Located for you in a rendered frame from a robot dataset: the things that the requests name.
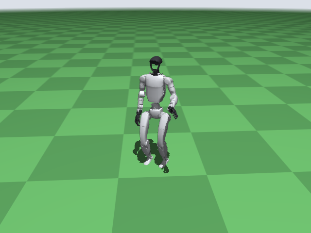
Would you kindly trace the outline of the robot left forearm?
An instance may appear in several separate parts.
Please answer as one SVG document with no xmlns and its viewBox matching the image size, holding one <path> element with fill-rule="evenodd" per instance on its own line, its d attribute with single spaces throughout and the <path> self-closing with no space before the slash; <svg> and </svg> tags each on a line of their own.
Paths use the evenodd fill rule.
<svg viewBox="0 0 311 233">
<path fill-rule="evenodd" d="M 175 96 L 174 96 L 174 99 L 171 99 L 169 106 L 175 108 L 175 105 L 177 104 L 177 102 L 178 102 L 178 97 L 177 97 L 177 95 L 175 95 Z M 168 107 L 169 107 L 169 106 L 168 106 Z M 169 109 L 167 109 L 167 110 L 168 110 L 168 112 L 170 113 Z"/>
</svg>

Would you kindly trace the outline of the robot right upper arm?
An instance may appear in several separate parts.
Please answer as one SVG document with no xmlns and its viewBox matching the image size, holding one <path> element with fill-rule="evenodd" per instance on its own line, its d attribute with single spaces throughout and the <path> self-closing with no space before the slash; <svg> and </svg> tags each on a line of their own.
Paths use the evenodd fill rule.
<svg viewBox="0 0 311 233">
<path fill-rule="evenodd" d="M 142 97 L 144 98 L 145 97 L 145 93 L 144 90 L 145 90 L 145 77 L 146 77 L 147 74 L 144 74 L 142 76 L 140 76 L 139 80 L 140 80 L 140 83 L 139 83 L 139 89 L 140 89 L 140 96 L 139 97 Z"/>
</svg>

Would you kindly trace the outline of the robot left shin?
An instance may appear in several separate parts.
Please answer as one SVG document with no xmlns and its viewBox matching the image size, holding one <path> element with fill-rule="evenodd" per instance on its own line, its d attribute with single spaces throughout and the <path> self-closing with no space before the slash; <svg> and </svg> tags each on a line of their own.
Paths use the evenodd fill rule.
<svg viewBox="0 0 311 233">
<path fill-rule="evenodd" d="M 164 141 L 164 145 L 162 146 L 162 149 L 158 148 L 158 151 L 160 155 L 162 156 L 162 159 L 167 161 L 168 160 L 168 157 L 167 157 L 168 148 L 167 148 L 165 141 Z"/>
</svg>

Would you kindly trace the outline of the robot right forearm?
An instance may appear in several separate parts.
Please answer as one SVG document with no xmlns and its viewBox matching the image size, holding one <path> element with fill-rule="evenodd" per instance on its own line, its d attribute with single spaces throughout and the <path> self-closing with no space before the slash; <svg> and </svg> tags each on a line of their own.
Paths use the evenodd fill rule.
<svg viewBox="0 0 311 233">
<path fill-rule="evenodd" d="M 137 108 L 137 112 L 139 112 L 139 110 L 143 109 L 143 101 L 144 101 L 144 99 L 140 98 L 139 96 L 140 96 L 140 92 L 138 93 L 138 108 Z"/>
</svg>

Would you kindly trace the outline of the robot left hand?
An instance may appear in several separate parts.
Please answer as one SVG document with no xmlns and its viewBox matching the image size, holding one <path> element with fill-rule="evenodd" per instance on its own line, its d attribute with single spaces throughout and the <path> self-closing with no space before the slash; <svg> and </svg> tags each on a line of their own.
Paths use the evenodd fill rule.
<svg viewBox="0 0 311 233">
<path fill-rule="evenodd" d="M 178 115 L 177 115 L 177 113 L 176 113 L 176 110 L 175 110 L 173 107 L 171 107 L 171 106 L 169 106 L 168 109 L 169 109 L 169 111 L 170 111 L 171 114 L 174 113 L 175 116 L 174 116 L 174 115 L 173 115 L 173 116 L 174 116 L 174 118 L 176 117 L 175 119 L 177 119 L 177 118 L 178 118 Z"/>
</svg>

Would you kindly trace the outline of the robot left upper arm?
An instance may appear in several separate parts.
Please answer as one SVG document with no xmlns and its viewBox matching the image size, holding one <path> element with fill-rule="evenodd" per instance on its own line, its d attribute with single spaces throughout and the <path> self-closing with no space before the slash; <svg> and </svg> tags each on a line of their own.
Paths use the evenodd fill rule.
<svg viewBox="0 0 311 233">
<path fill-rule="evenodd" d="M 163 77 L 164 78 L 164 83 L 168 86 L 168 90 L 171 94 L 170 100 L 174 99 L 174 96 L 176 95 L 175 87 L 173 84 L 173 80 L 170 77 Z"/>
</svg>

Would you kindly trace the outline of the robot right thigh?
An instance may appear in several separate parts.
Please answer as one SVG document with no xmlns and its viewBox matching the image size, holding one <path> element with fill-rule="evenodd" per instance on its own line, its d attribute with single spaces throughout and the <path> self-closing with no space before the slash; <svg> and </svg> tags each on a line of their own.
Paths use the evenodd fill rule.
<svg viewBox="0 0 311 233">
<path fill-rule="evenodd" d="M 150 141 L 147 139 L 150 119 L 151 119 L 150 111 L 145 111 L 141 114 L 139 134 L 140 134 L 140 143 L 143 147 L 148 147 L 150 143 Z"/>
</svg>

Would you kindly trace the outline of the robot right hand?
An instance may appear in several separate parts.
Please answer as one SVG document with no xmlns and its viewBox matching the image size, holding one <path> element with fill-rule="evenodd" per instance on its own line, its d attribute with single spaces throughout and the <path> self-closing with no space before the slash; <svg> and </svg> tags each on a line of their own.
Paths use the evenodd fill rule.
<svg viewBox="0 0 311 233">
<path fill-rule="evenodd" d="M 139 124 L 138 123 L 140 123 L 140 115 L 141 115 L 141 113 L 142 113 L 142 110 L 139 110 L 139 112 L 136 112 L 137 113 L 137 115 L 136 115 L 136 117 L 135 117 L 135 123 L 139 126 Z"/>
</svg>

